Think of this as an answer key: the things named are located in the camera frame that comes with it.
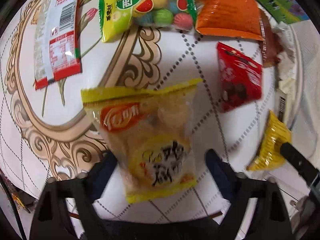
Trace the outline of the orange snack packet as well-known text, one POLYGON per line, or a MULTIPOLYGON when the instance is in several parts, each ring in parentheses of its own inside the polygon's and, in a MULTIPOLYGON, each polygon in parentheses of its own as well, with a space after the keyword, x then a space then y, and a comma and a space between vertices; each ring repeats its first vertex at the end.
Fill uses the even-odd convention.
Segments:
POLYGON ((262 41, 260 11, 255 0, 195 0, 195 29, 205 36, 262 41))

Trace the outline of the white printed snack packet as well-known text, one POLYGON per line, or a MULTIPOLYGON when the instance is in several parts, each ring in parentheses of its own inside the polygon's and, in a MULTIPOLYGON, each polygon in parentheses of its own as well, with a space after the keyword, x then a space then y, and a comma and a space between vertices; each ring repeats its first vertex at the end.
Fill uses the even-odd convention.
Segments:
POLYGON ((294 119, 297 92, 298 50, 296 37, 292 27, 284 22, 278 23, 272 31, 282 46, 282 51, 277 54, 274 112, 277 118, 290 128, 294 119))

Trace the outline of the yellow chicken snack packet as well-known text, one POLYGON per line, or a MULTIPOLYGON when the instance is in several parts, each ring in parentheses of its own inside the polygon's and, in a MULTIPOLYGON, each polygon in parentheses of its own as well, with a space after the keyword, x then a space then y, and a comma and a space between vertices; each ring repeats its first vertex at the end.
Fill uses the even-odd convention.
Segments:
POLYGON ((83 89, 83 108, 117 158, 126 200, 163 198, 196 185, 191 148, 193 101, 200 79, 160 90, 83 89))

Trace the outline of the small yellow snack packet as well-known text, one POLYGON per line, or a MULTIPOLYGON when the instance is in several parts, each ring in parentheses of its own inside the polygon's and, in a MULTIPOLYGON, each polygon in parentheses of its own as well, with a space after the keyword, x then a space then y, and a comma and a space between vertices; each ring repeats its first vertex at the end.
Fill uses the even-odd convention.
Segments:
POLYGON ((268 120, 259 150, 246 170, 270 171, 279 168, 285 163, 285 158, 280 153, 280 147, 283 143, 291 141, 291 131, 269 110, 268 120))

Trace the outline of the red chocolate snack packet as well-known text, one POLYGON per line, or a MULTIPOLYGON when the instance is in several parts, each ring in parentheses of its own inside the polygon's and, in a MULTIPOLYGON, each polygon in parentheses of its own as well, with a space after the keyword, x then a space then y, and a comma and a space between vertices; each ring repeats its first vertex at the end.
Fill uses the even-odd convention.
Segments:
POLYGON ((228 112, 262 97, 263 66, 242 52, 217 43, 221 111, 228 112))

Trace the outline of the red white long snack packet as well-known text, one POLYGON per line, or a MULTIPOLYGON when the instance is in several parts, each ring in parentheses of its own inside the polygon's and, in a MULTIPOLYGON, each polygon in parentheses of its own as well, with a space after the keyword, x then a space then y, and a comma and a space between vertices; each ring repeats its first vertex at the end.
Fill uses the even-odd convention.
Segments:
POLYGON ((34 38, 35 89, 81 72, 78 0, 42 0, 34 38))

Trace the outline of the brown snack packet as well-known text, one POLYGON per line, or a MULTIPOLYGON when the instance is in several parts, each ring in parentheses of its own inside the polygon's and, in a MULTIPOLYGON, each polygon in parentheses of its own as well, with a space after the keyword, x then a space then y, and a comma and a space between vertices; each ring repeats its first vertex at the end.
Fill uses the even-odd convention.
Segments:
POLYGON ((281 62, 279 54, 283 51, 282 45, 279 43, 279 37, 272 31, 270 22, 266 14, 260 11, 260 27, 263 41, 259 42, 260 51, 263 58, 263 67, 276 66, 281 62))

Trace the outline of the blue green cardboard box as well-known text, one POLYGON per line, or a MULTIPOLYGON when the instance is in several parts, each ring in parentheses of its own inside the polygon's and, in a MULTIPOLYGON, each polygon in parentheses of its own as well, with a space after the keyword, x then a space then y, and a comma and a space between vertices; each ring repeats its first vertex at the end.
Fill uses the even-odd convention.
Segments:
POLYGON ((292 24, 309 17, 296 0, 257 0, 279 23, 292 24))

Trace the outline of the green watermelon gum candy bag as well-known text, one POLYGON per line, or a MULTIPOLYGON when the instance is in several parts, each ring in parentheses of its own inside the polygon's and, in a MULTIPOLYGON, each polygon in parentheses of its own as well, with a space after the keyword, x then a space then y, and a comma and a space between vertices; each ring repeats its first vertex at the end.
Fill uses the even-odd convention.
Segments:
POLYGON ((194 0, 99 0, 101 40, 108 42, 133 24, 191 31, 196 13, 194 0))

